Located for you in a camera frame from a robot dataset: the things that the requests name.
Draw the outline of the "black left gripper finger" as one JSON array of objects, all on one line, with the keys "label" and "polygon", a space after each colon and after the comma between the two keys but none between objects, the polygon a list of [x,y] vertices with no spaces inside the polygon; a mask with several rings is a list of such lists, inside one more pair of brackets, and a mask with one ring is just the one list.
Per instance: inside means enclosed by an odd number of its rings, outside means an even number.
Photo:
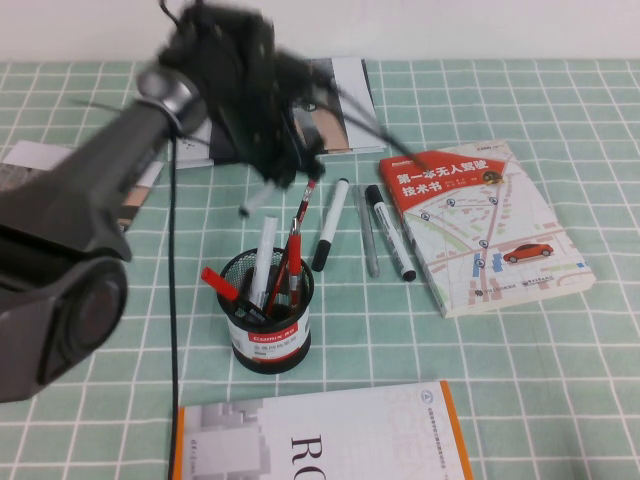
[{"label": "black left gripper finger", "polygon": [[287,190],[294,181],[294,170],[286,158],[258,162],[254,168],[266,182],[273,183],[277,189]]},{"label": "black left gripper finger", "polygon": [[293,176],[298,174],[306,176],[309,180],[318,182],[325,174],[325,165],[318,156],[322,150],[298,149],[293,155]]}]

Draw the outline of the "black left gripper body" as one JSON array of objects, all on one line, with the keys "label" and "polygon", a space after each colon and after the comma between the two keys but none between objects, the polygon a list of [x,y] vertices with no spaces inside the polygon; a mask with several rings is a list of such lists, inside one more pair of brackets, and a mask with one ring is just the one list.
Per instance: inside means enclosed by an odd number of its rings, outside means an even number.
[{"label": "black left gripper body", "polygon": [[294,104],[310,99],[321,85],[318,68],[285,51],[247,59],[238,50],[221,49],[212,70],[212,117],[239,162],[254,168],[286,158],[292,168],[295,150],[321,150],[319,140],[303,143],[293,119]]}]

